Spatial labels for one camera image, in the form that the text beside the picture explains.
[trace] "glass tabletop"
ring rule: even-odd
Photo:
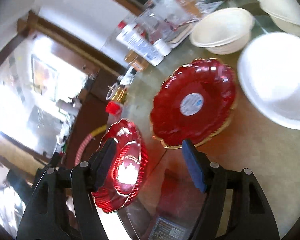
[[[255,17],[252,39],[269,32],[280,32],[261,10],[257,0],[224,2],[218,9],[244,8]],[[153,98],[162,82],[174,70],[195,58],[218,58],[236,71],[241,51],[215,55],[185,39],[156,67],[137,73],[129,87],[121,117],[139,128],[149,155],[148,175],[138,198],[118,212],[132,239],[174,239],[165,233],[173,225],[184,238],[191,233],[206,195],[194,186],[181,150],[167,150],[152,138],[149,115]],[[258,179],[274,213],[282,238],[300,216],[300,130],[281,127],[255,109],[238,89],[238,106],[228,128],[198,149],[225,169],[250,168]],[[228,190],[217,236],[226,231],[231,206]]]

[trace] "gold rim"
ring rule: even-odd
[[[227,127],[229,126],[229,124],[231,123],[231,121],[232,121],[232,118],[233,118],[233,115],[234,115],[233,110],[234,110],[234,109],[237,107],[237,105],[238,105],[238,88],[237,88],[237,84],[236,84],[236,82],[237,82],[237,76],[236,76],[236,74],[235,74],[234,69],[233,69],[232,67],[230,67],[229,65],[224,64],[224,63],[222,62],[222,60],[220,60],[220,59],[218,59],[218,58],[208,58],[208,59],[215,59],[215,60],[219,61],[221,64],[223,64],[224,66],[226,66],[226,67],[228,67],[228,68],[230,68],[230,69],[232,70],[231,73],[232,73],[232,77],[233,77],[233,79],[234,79],[234,84],[235,84],[235,99],[234,99],[234,101],[233,101],[233,103],[232,103],[232,105],[231,105],[231,107],[230,107],[230,109],[229,109],[229,116],[226,118],[226,120],[223,122],[223,124],[220,126],[220,128],[219,128],[217,131],[215,131],[215,132],[211,133],[210,135],[208,135],[208,136],[207,136],[205,139],[203,139],[201,142],[195,144],[195,145],[194,145],[195,147],[199,147],[200,145],[205,144],[206,142],[210,141],[210,140],[212,139],[212,137],[218,135],[218,134],[221,133],[225,128],[227,128]],[[196,59],[192,60],[191,63],[189,63],[189,64],[184,64],[184,65],[178,67],[178,68],[172,73],[172,75],[168,76],[168,77],[162,82],[161,85],[163,85],[163,83],[165,83],[169,78],[171,78],[171,77],[172,77],[172,76],[173,76],[180,68],[182,68],[182,67],[189,67],[189,66],[192,64],[192,62],[194,62],[195,60],[208,60],[208,59],[196,58]],[[160,87],[159,92],[154,96],[154,98],[160,93],[160,91],[161,91],[161,87]],[[156,136],[156,135],[154,134],[154,132],[153,132],[153,122],[152,122],[152,120],[151,120],[151,115],[149,116],[149,119],[150,119],[150,130],[151,130],[152,138],[153,138],[153,139],[160,141],[161,144],[162,144],[162,146],[163,146],[164,148],[166,148],[166,149],[176,150],[176,149],[182,148],[182,145],[177,145],[177,146],[171,146],[171,145],[168,145],[168,144],[165,143],[164,139],[162,139],[162,138]]]

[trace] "white bottle cap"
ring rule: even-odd
[[[157,40],[157,41],[153,44],[153,46],[154,46],[155,49],[156,49],[157,51],[159,51],[160,54],[161,54],[162,56],[164,56],[164,57],[167,56],[167,55],[171,52],[171,48],[168,46],[167,43],[165,43],[165,42],[163,41],[163,39]]]

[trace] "white round sticker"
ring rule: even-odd
[[[203,96],[198,93],[192,93],[181,101],[180,112],[183,115],[193,115],[200,111],[203,106]]]

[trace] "red scalloped plate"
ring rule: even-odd
[[[217,59],[195,59],[162,83],[150,114],[154,138],[165,148],[195,146],[220,133],[231,121],[236,99],[235,72]]]
[[[121,119],[103,136],[100,147],[109,138],[117,142],[117,152],[105,183],[93,192],[95,203],[105,213],[128,206],[143,184],[148,155],[133,122]]]

